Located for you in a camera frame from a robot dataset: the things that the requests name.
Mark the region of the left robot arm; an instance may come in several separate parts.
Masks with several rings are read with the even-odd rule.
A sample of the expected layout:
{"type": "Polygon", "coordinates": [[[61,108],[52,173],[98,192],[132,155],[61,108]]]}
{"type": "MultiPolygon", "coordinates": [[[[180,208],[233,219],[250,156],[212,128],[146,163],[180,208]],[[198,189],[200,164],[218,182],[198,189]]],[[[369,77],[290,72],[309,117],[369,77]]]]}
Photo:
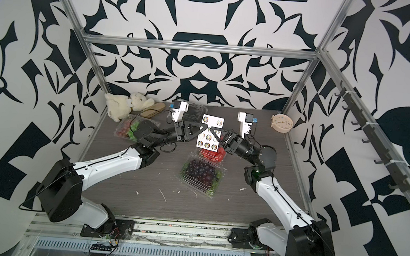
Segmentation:
{"type": "Polygon", "coordinates": [[[160,155],[158,147],[189,142],[205,130],[196,122],[175,122],[160,129],[148,120],[141,121],[133,132],[137,142],[123,151],[83,162],[57,161],[36,196],[52,223],[75,221],[100,235],[110,234],[117,227],[113,213],[106,205],[84,198],[83,191],[116,175],[147,167],[160,155]]]}

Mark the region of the white fruit sticker sheet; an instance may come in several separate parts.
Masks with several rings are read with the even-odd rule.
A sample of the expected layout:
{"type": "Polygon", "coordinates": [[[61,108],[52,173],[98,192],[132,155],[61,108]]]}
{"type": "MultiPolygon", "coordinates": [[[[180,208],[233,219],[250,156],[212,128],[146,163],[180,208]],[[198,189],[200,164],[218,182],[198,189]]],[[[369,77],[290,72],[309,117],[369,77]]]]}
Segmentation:
{"type": "Polygon", "coordinates": [[[201,123],[206,124],[208,126],[208,129],[198,136],[196,147],[217,152],[219,149],[219,144],[210,142],[212,136],[209,132],[209,128],[212,126],[223,128],[224,122],[224,118],[204,114],[201,123]]]}

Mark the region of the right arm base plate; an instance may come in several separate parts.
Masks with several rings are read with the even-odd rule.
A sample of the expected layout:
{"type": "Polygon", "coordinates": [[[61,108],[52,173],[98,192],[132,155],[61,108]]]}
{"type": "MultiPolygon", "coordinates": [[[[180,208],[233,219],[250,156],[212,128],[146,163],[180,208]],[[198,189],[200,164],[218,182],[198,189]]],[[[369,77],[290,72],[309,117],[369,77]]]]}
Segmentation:
{"type": "Polygon", "coordinates": [[[269,247],[263,245],[258,239],[252,228],[239,229],[232,228],[231,233],[227,237],[229,244],[233,248],[248,249],[248,250],[267,250],[269,247]]]}

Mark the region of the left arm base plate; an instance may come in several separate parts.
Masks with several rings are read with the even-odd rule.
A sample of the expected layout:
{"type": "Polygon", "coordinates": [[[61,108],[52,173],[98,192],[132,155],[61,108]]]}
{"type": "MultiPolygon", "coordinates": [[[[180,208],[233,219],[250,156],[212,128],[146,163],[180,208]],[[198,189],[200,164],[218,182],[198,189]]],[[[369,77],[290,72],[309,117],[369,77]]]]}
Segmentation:
{"type": "Polygon", "coordinates": [[[95,229],[84,224],[80,236],[127,240],[132,237],[135,223],[135,221],[127,219],[116,219],[115,222],[109,220],[104,225],[95,229]]]}

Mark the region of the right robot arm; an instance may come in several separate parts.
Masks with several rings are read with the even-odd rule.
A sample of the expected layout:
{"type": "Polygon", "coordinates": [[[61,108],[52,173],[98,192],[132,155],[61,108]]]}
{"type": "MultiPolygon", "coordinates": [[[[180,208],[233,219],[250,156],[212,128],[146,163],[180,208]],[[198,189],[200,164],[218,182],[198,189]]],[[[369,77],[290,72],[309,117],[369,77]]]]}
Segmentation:
{"type": "Polygon", "coordinates": [[[217,141],[226,153],[251,163],[244,169],[246,183],[270,206],[283,226],[280,230],[272,222],[260,222],[254,226],[256,242],[280,256],[336,256],[329,226],[305,213],[279,184],[274,174],[274,147],[253,144],[233,131],[217,127],[211,127],[210,132],[214,137],[219,132],[223,134],[217,141]]]}

